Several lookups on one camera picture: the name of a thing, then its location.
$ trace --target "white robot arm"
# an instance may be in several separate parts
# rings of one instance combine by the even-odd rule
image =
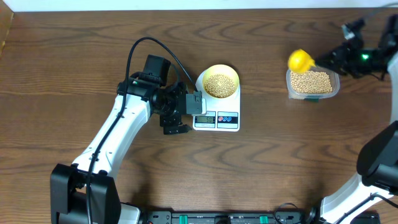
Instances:
[[[76,164],[77,169],[88,172],[91,155],[94,153],[103,136],[118,115],[122,100],[123,96],[118,95],[116,97],[111,114],[106,119],[94,140],[86,150],[73,161],[72,164]],[[126,155],[132,140],[136,136],[138,130],[141,129],[150,117],[149,101],[141,100],[140,96],[127,95],[123,117],[121,122],[115,125],[111,134],[103,144],[101,152],[98,154],[98,159],[95,162],[93,169],[94,174],[102,170],[102,172],[106,172],[108,176],[116,179],[123,157]]]
[[[388,66],[388,72],[390,74],[392,84],[391,123],[394,123],[398,121],[398,54],[395,54],[391,59]],[[373,185],[365,186],[363,184],[363,176],[355,173],[354,176],[352,176],[352,178],[350,178],[350,180],[337,192],[322,200],[320,216],[328,223],[337,223],[346,213],[360,203],[365,202],[370,195],[374,194],[381,195],[384,198],[391,198],[394,196],[389,190]],[[373,200],[366,202],[359,209],[348,215],[340,224],[350,224],[353,218],[380,201],[381,198],[374,198]]]

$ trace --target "wooden table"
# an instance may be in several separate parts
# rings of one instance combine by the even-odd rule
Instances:
[[[388,125],[391,88],[389,80],[342,77],[333,98],[290,100],[287,58],[298,48],[317,56],[337,46],[340,25],[367,12],[17,13],[0,59],[0,223],[50,222],[52,169],[71,164],[94,138],[131,45],[146,35],[166,43],[195,79],[211,65],[233,65],[242,88],[241,130],[164,136],[153,115],[121,166],[121,201],[174,210],[264,211],[284,202],[309,209],[354,174],[362,146]],[[393,12],[369,23],[367,44],[377,44]],[[144,42],[131,72],[143,69],[148,54],[171,59]],[[384,202],[372,209],[383,223],[398,219]]]

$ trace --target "yellow scoop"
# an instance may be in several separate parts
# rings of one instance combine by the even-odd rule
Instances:
[[[295,73],[304,73],[312,66],[315,66],[315,61],[304,50],[295,50],[289,57],[287,62],[290,71]]]

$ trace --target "container of beans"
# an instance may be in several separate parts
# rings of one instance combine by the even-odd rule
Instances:
[[[236,93],[239,86],[238,74],[227,65],[214,65],[203,75],[205,91],[215,98],[227,98]]]
[[[340,89],[338,74],[322,67],[312,67],[305,73],[287,70],[289,98],[324,99],[335,96]]]

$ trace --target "yellow bowl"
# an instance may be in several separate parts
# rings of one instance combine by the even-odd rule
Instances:
[[[235,72],[235,70],[233,70],[233,68],[231,68],[227,65],[213,65],[210,68],[208,68],[206,70],[205,74],[203,74],[203,80],[201,83],[203,86],[203,89],[207,92],[207,90],[205,88],[205,84],[208,82],[208,80],[211,76],[217,75],[217,74],[226,75],[232,79],[232,81],[234,82],[234,91],[229,96],[233,95],[236,92],[236,90],[238,89],[239,77],[238,77],[238,74]],[[207,92],[207,93],[214,98],[218,98],[218,97],[211,95],[209,92]]]

